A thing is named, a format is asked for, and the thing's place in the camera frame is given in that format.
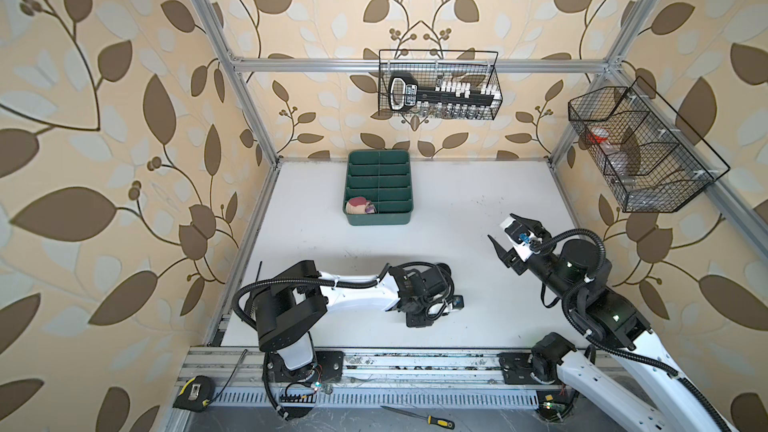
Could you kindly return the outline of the beige sock maroon purple stripes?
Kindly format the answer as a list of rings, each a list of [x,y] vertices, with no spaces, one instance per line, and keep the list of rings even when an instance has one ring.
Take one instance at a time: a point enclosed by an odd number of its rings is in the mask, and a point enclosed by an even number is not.
[[[370,215],[377,212],[375,204],[362,196],[348,199],[344,210],[347,215]]]

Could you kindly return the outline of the green plastic divided tray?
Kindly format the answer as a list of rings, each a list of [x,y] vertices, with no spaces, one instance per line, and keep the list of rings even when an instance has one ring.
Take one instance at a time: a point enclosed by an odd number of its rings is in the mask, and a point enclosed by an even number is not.
[[[347,215],[348,199],[362,196],[377,212]],[[347,160],[342,211],[352,226],[399,226],[414,210],[410,155],[405,150],[357,150]]]

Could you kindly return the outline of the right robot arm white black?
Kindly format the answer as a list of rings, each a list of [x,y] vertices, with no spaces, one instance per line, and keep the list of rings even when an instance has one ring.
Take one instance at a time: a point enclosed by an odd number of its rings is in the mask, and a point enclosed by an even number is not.
[[[679,370],[650,322],[611,290],[611,263],[602,238],[583,228],[553,235],[533,219],[510,215],[501,223],[511,247],[495,243],[504,266],[532,273],[550,307],[589,344],[579,350],[551,332],[515,365],[542,385],[562,384],[586,397],[627,431],[732,431],[732,425]]]

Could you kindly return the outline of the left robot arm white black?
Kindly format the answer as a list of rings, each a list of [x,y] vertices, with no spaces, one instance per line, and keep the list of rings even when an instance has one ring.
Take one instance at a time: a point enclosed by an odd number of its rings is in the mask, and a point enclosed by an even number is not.
[[[311,329],[329,312],[397,312],[405,315],[408,328],[426,328],[464,306],[450,267],[424,261],[386,264],[374,275],[343,276],[303,260],[273,278],[241,287],[231,300],[233,314],[257,333],[267,362],[280,360],[288,374],[319,364]]]

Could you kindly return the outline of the red lidded container in basket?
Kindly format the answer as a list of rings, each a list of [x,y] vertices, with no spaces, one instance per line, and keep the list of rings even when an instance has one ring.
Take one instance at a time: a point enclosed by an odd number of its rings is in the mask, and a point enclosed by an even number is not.
[[[609,141],[610,131],[604,127],[588,127],[585,143],[590,146],[601,145]]]

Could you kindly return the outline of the black yellow tape measure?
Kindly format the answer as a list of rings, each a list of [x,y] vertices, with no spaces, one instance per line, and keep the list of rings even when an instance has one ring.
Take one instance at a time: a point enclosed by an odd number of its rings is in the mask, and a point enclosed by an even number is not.
[[[214,401],[216,386],[208,376],[195,376],[185,383],[173,407],[190,412],[203,412]]]

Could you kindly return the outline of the aluminium front rail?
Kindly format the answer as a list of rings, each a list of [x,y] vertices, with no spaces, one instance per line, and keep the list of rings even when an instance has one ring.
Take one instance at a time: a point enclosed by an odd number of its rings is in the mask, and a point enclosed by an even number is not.
[[[535,411],[562,400],[555,387],[505,385],[496,349],[347,348],[338,383],[277,383],[264,372],[265,355],[234,347],[192,348],[176,382],[195,376],[216,386],[216,407],[287,410],[293,421],[316,424],[325,412],[378,411],[381,405],[425,414],[451,410]]]

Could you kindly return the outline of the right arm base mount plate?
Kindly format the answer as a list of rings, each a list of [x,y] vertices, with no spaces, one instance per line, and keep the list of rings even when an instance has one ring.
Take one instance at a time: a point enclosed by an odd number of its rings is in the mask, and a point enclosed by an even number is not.
[[[498,355],[498,363],[505,385],[555,387],[562,384],[556,374],[551,378],[538,378],[529,351],[502,352]]]

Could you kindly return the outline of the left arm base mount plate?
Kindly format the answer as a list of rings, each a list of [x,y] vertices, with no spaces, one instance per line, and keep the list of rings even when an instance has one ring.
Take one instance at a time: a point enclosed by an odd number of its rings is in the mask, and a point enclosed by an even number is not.
[[[314,352],[310,362],[290,370],[276,353],[265,359],[264,372],[270,381],[277,383],[319,381],[321,384],[338,383],[343,374],[345,354],[340,350]]]

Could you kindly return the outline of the yellow black handled screwdriver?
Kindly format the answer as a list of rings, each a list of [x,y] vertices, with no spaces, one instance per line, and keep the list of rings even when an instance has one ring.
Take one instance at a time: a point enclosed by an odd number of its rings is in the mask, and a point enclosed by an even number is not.
[[[384,406],[384,405],[381,405],[380,408],[388,412],[419,419],[429,425],[440,427],[442,429],[454,430],[456,427],[455,423],[452,420],[436,417],[434,415],[424,415],[424,414],[419,414],[410,410],[398,409],[398,408]]]

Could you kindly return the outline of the black socket set rail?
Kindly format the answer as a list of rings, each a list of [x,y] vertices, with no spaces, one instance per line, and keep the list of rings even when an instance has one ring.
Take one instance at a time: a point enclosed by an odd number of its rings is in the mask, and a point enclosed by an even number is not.
[[[381,78],[379,97],[393,112],[427,115],[467,109],[474,114],[495,114],[503,101],[497,83],[490,83],[484,75],[481,82],[457,82],[445,75],[427,75],[417,78],[406,71],[392,73],[386,82]]]

